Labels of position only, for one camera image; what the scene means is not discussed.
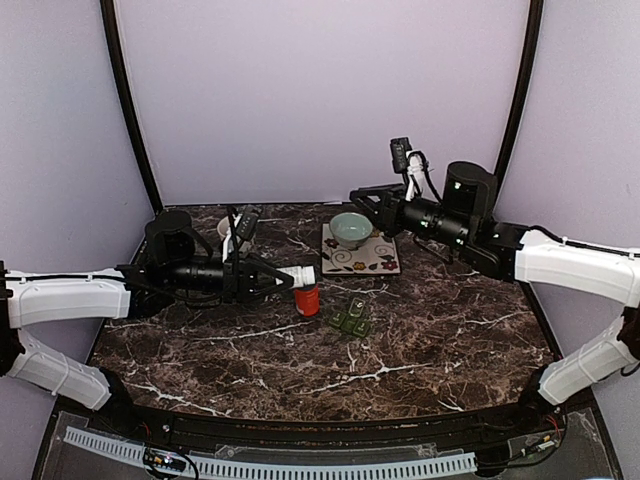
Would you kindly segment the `white pill bottle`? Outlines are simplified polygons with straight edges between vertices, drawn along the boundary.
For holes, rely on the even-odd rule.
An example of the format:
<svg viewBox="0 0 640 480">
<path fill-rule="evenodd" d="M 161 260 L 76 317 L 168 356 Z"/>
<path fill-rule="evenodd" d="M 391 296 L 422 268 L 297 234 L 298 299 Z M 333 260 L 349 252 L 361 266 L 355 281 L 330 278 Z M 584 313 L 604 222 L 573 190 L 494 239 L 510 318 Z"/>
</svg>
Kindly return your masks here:
<svg viewBox="0 0 640 480">
<path fill-rule="evenodd" d="M 293 278 L 294 289 L 313 286 L 317 283 L 313 266 L 291 266 L 278 268 L 278 271 Z"/>
</svg>

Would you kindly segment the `red pill bottle grey lid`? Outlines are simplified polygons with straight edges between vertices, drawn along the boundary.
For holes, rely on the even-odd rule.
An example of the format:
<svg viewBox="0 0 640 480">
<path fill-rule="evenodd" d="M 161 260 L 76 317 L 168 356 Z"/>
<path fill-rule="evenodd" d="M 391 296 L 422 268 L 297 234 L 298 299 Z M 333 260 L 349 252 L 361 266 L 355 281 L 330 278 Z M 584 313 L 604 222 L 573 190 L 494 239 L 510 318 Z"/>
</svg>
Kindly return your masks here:
<svg viewBox="0 0 640 480">
<path fill-rule="evenodd" d="M 304 317 L 312 317 L 320 310 L 319 289 L 317 285 L 310 285 L 294 290 L 297 312 Z"/>
</svg>

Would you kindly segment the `green pill organizer box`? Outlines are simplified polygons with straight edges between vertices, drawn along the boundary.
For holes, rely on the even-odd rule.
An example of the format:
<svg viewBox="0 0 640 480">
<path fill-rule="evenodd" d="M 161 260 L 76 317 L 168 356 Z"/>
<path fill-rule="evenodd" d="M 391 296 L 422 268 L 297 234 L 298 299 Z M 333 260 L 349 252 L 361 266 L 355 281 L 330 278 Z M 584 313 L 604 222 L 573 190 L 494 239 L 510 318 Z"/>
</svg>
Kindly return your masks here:
<svg viewBox="0 0 640 480">
<path fill-rule="evenodd" d="M 327 324 L 335 330 L 356 338 L 367 337 L 372 330 L 367 302 L 362 298 L 353 298 L 346 310 L 332 313 Z"/>
</svg>

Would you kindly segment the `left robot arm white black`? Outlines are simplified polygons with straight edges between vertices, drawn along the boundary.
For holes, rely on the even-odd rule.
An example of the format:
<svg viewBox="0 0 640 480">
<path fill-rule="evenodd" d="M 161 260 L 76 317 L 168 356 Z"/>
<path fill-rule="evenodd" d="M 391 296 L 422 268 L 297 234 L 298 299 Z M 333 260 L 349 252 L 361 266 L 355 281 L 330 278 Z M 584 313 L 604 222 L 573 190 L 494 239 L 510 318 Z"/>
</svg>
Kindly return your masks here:
<svg viewBox="0 0 640 480">
<path fill-rule="evenodd" d="M 101 412 L 117 434 L 134 435 L 141 415 L 119 377 L 43 344 L 27 327 L 71 319 L 147 318 L 175 301 L 200 307 L 247 303 L 314 284 L 311 267 L 277 267 L 243 251 L 259 217 L 253 207 L 230 212 L 220 252 L 196 231 L 187 212 L 171 210 L 145 226 L 145 250 L 134 264 L 85 273 L 2 270 L 2 375 Z"/>
</svg>

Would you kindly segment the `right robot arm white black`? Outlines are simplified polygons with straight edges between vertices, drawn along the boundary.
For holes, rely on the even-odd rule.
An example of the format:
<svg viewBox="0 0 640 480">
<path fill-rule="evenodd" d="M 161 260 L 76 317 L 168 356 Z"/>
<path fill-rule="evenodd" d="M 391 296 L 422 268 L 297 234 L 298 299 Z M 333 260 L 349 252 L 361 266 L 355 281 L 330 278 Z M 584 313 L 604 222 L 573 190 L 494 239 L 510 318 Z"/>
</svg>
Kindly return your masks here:
<svg viewBox="0 0 640 480">
<path fill-rule="evenodd" d="M 478 273 L 505 282 L 541 283 L 596 294 L 622 304 L 601 334 L 565 358 L 535 371 L 510 413 L 521 434 L 534 432 L 549 411 L 574 394 L 639 362 L 639 252 L 560 237 L 541 226 L 493 217 L 498 179 L 483 167 L 456 161 L 436 201 L 401 184 L 351 191 L 351 202 L 389 237 L 402 231 L 448 247 Z"/>
</svg>

